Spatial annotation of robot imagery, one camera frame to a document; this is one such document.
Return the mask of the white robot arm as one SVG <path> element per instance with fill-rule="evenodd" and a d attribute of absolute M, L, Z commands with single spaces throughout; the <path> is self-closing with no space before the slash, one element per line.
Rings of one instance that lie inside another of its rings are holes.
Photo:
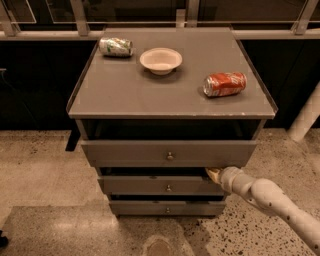
<path fill-rule="evenodd" d="M 207 168 L 210 179 L 224 191 L 240 196 L 269 216 L 278 216 L 320 256 L 320 222 L 300 209 L 273 181 L 254 178 L 237 167 Z"/>

